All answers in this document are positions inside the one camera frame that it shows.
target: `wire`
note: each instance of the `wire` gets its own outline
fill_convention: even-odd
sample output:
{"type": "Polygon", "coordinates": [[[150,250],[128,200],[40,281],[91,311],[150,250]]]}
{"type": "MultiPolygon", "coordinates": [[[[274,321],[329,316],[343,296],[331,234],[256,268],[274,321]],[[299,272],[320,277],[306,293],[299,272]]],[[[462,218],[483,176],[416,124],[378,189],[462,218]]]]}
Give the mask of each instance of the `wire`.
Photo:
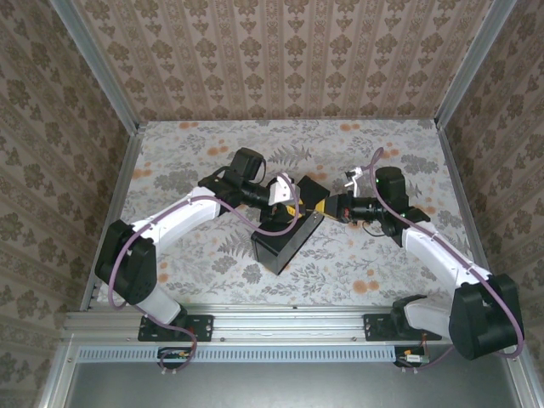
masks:
{"type": "Polygon", "coordinates": [[[420,367],[414,367],[412,364],[410,364],[409,362],[407,361],[403,361],[403,360],[400,360],[400,359],[397,359],[397,361],[400,363],[400,364],[403,364],[405,366],[407,366],[407,369],[410,369],[412,371],[421,371],[421,370],[426,370],[428,368],[431,368],[433,366],[436,366],[440,361],[442,361],[443,359],[446,358],[446,356],[451,353],[453,350],[455,349],[455,347],[453,346],[450,346],[438,359],[436,360],[433,360],[431,361],[430,363],[426,364],[426,365],[422,365],[420,367]]]}
{"type": "Polygon", "coordinates": [[[423,228],[421,225],[417,225],[415,223],[412,223],[409,219],[406,219],[404,217],[402,217],[400,214],[398,214],[393,208],[391,208],[387,202],[385,202],[385,200],[382,198],[382,196],[380,195],[380,192],[378,191],[377,189],[377,186],[376,186],[376,171],[374,170],[374,166],[376,165],[377,161],[380,160],[380,157],[382,156],[383,154],[383,147],[380,147],[378,148],[375,152],[374,152],[374,155],[372,156],[371,158],[371,162],[368,166],[365,166],[365,167],[362,167],[361,170],[362,171],[365,171],[365,170],[369,170],[370,172],[370,178],[371,178],[371,186],[372,186],[372,189],[374,190],[374,194],[376,195],[376,198],[378,199],[378,201],[380,201],[380,204],[382,204],[383,208],[385,208],[387,211],[389,211],[394,217],[398,218],[400,221],[402,221],[403,223],[411,226],[412,228],[414,228],[415,230],[418,230],[420,232],[422,232],[423,234],[429,236],[431,239],[433,239],[434,241],[436,241],[441,247],[443,247],[459,264],[461,264],[461,266],[463,268],[465,268],[465,270],[467,272],[469,272],[470,274],[472,274],[478,281],[479,283],[482,284],[482,286],[485,288],[485,290],[495,299],[495,301],[497,302],[497,304],[501,307],[501,309],[504,311],[505,315],[507,316],[508,320],[510,320],[510,323],[512,324],[513,326],[513,329],[515,330],[516,332],[516,338],[518,340],[518,346],[517,348],[512,352],[512,353],[509,353],[509,354],[506,354],[506,353],[501,353],[499,352],[498,354],[501,355],[502,357],[505,357],[505,358],[509,358],[509,359],[515,359],[516,357],[518,357],[521,352],[523,351],[523,348],[524,348],[524,335],[523,333],[521,332],[521,327],[519,326],[519,323],[518,321],[516,320],[516,318],[514,317],[513,313],[512,313],[512,310],[510,310],[508,308],[508,306],[504,303],[504,301],[501,299],[501,297],[497,294],[497,292],[495,292],[495,290],[491,287],[491,285],[487,282],[487,280],[481,276],[478,272],[476,272],[474,269],[473,269],[473,266],[468,263],[467,261],[465,261],[465,259],[458,255],[455,251],[453,251],[444,241],[442,241],[440,239],[440,237],[436,236],[434,233],[432,233],[431,231],[429,231],[428,229],[426,228],[423,228]]]}
{"type": "Polygon", "coordinates": [[[422,340],[419,342],[419,344],[416,347],[409,348],[409,349],[405,350],[404,352],[397,354],[397,357],[400,357],[402,355],[406,355],[406,353],[415,353],[417,349],[420,349],[421,347],[424,347],[423,346],[424,341],[425,341],[425,333],[422,334],[422,340]]]}
{"type": "MultiPolygon", "coordinates": [[[[276,231],[276,232],[266,231],[264,229],[260,229],[257,225],[254,225],[251,221],[249,221],[246,217],[244,217],[244,215],[241,212],[239,212],[235,208],[233,208],[230,204],[228,204],[228,203],[224,202],[223,200],[220,200],[220,199],[218,199],[218,198],[216,198],[216,197],[214,197],[212,195],[199,195],[197,197],[191,197],[188,200],[181,201],[177,205],[173,206],[172,208],[169,208],[167,211],[161,213],[156,218],[152,219],[148,224],[144,225],[138,231],[134,232],[134,234],[132,234],[130,236],[130,238],[128,238],[125,245],[123,245],[123,247],[121,248],[121,251],[117,255],[116,261],[113,264],[113,268],[111,270],[111,275],[110,275],[110,280],[108,281],[108,303],[110,304],[110,306],[114,310],[121,310],[127,305],[127,302],[123,302],[122,304],[115,304],[115,301],[113,299],[113,292],[114,292],[113,287],[114,287],[115,282],[116,282],[117,273],[119,272],[119,266],[121,265],[121,261],[124,258],[125,254],[127,253],[130,246],[146,230],[151,228],[154,224],[157,224],[159,221],[161,221],[162,219],[164,219],[165,217],[167,217],[171,213],[174,213],[174,212],[178,211],[180,208],[183,208],[186,205],[192,205],[194,202],[197,202],[197,201],[205,201],[205,200],[215,201],[219,205],[225,207],[227,210],[229,210],[231,213],[233,213],[236,217],[238,217],[241,220],[242,223],[244,223],[245,225],[250,227],[252,230],[257,231],[259,234],[263,234],[263,235],[267,235],[267,236],[284,235],[284,234],[288,233],[289,231],[291,231],[293,228],[295,228],[295,225],[297,224],[297,221],[298,221],[298,215],[300,213],[300,208],[299,208],[299,205],[298,205],[297,192],[295,191],[295,188],[292,185],[291,180],[287,176],[285,176],[282,173],[278,173],[278,174],[276,174],[276,177],[279,177],[279,178],[281,178],[281,179],[283,179],[284,181],[287,182],[287,187],[289,187],[289,190],[291,191],[291,194],[292,194],[292,196],[294,198],[294,201],[295,201],[295,215],[293,216],[292,221],[289,223],[289,225],[285,229],[283,229],[281,231],[276,231]]],[[[138,306],[135,306],[135,308],[138,309],[140,312],[142,312],[149,320],[151,320],[156,325],[158,325],[160,327],[164,327],[165,329],[168,329],[168,330],[175,330],[175,331],[178,331],[178,332],[182,332],[182,333],[188,335],[191,338],[191,340],[193,342],[193,347],[191,348],[191,353],[190,353],[189,357],[187,358],[187,360],[178,368],[178,370],[181,370],[181,369],[185,368],[186,365],[191,361],[191,359],[193,358],[193,356],[195,355],[195,352],[196,352],[196,337],[195,337],[195,335],[193,333],[191,333],[190,331],[185,330],[183,327],[170,326],[170,325],[168,325],[166,323],[162,323],[161,321],[159,321],[154,316],[152,316],[150,314],[147,314],[144,310],[142,310],[138,306]]]]}
{"type": "Polygon", "coordinates": [[[366,223],[363,223],[363,230],[365,230],[365,232],[366,232],[368,235],[374,236],[374,237],[376,237],[376,238],[379,238],[380,236],[385,236],[385,234],[373,234],[373,233],[371,233],[368,229],[366,229],[365,224],[366,224],[366,223]]]}
{"type": "Polygon", "coordinates": [[[422,337],[423,337],[423,350],[425,350],[425,354],[430,359],[431,358],[431,351],[428,349],[428,346],[427,346],[427,333],[423,333],[422,337]]]}
{"type": "Polygon", "coordinates": [[[163,372],[166,372],[166,371],[176,372],[176,371],[183,370],[190,363],[190,361],[193,360],[193,358],[195,357],[195,354],[196,354],[196,345],[197,345],[198,342],[196,341],[195,333],[193,333],[192,331],[189,331],[187,329],[184,329],[183,327],[177,327],[177,326],[171,326],[171,325],[164,324],[161,321],[157,320],[155,317],[151,316],[150,314],[147,314],[147,312],[145,312],[145,310],[141,309],[137,305],[135,305],[134,307],[137,310],[139,310],[141,313],[143,313],[145,317],[147,317],[149,320],[151,320],[156,325],[158,325],[160,327],[163,327],[165,329],[168,329],[168,330],[174,330],[176,332],[182,332],[183,334],[186,334],[187,336],[190,337],[190,340],[192,342],[192,345],[191,345],[191,348],[190,348],[190,353],[187,356],[187,359],[185,359],[185,361],[178,368],[176,368],[175,370],[170,370],[170,369],[168,369],[168,368],[166,368],[164,366],[164,358],[169,354],[176,353],[176,350],[171,350],[171,349],[167,350],[167,352],[162,353],[161,358],[159,359],[159,366],[162,368],[163,372]]]}

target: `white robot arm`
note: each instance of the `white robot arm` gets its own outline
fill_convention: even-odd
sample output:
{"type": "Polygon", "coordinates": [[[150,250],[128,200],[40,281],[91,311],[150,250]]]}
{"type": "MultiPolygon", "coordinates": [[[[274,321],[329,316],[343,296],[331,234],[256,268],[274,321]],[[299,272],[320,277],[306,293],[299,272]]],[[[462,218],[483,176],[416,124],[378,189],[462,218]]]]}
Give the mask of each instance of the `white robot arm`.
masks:
{"type": "Polygon", "coordinates": [[[250,181],[257,175],[263,161],[258,153],[240,149],[230,166],[201,180],[198,187],[171,206],[132,225],[121,220],[113,223],[99,254],[96,275],[109,282],[125,243],[135,231],[144,230],[123,256],[116,272],[114,290],[127,303],[137,306],[162,324],[170,324],[180,314],[186,314],[185,309],[157,284],[156,260],[180,237],[226,211],[218,200],[203,197],[214,197],[233,208],[247,204],[269,210],[276,204],[291,205],[298,196],[298,187],[294,188],[294,195],[287,184],[286,173],[283,173],[284,178],[273,179],[267,187],[250,181]]]}
{"type": "Polygon", "coordinates": [[[513,280],[475,265],[440,235],[427,214],[411,207],[405,178],[397,167],[377,169],[376,187],[382,201],[400,214],[399,218],[376,197],[357,196],[360,192],[357,179],[364,170],[359,167],[346,173],[349,180],[346,186],[353,186],[354,191],[328,197],[316,209],[342,223],[378,221],[383,233],[421,259],[450,295],[447,300],[414,295],[395,301],[391,321],[396,334],[409,337],[415,329],[439,334],[450,338],[457,351],[469,360],[518,343],[518,328],[503,308],[506,305],[512,313],[523,336],[518,291],[513,280]],[[486,286],[490,286],[503,305],[490,295],[486,286]]]}

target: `black block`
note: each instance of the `black block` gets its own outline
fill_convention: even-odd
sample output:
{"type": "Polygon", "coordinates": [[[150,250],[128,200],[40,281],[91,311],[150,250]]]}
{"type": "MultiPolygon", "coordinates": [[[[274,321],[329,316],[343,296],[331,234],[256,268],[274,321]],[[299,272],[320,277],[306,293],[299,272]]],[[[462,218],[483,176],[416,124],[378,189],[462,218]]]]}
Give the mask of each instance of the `black block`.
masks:
{"type": "MultiPolygon", "coordinates": [[[[315,208],[315,204],[328,197],[330,191],[316,183],[308,176],[304,176],[298,183],[300,187],[300,199],[307,209],[315,208]]],[[[295,227],[287,234],[280,236],[267,236],[254,232],[252,234],[252,246],[255,259],[267,269],[279,275],[295,256],[304,242],[312,235],[315,229],[323,221],[323,215],[317,212],[307,213],[301,217],[295,227]]],[[[262,230],[284,230],[286,224],[269,220],[260,225],[262,230]]]]}

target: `cable connector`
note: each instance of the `cable connector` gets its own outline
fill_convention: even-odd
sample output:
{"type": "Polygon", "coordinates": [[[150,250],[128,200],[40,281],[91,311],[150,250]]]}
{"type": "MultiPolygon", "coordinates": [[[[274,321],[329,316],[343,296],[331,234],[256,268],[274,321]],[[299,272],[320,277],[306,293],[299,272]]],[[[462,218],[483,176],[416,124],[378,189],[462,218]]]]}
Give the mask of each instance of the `cable connector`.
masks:
{"type": "Polygon", "coordinates": [[[408,363],[427,364],[429,362],[429,359],[428,359],[427,355],[407,354],[406,355],[406,362],[408,362],[408,363]]]}

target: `wall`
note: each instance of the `wall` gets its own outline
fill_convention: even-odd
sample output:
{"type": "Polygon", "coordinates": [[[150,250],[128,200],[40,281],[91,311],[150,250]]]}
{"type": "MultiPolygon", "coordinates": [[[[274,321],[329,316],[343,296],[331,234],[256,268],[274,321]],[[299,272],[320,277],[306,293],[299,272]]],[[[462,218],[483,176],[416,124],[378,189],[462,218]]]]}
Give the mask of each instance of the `wall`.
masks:
{"type": "Polygon", "coordinates": [[[544,2],[519,0],[447,125],[490,266],[544,374],[544,2]]]}
{"type": "Polygon", "coordinates": [[[0,2],[0,406],[43,386],[126,142],[49,3],[0,2]]]}
{"type": "Polygon", "coordinates": [[[434,116],[490,0],[76,0],[141,121],[434,116]]]}

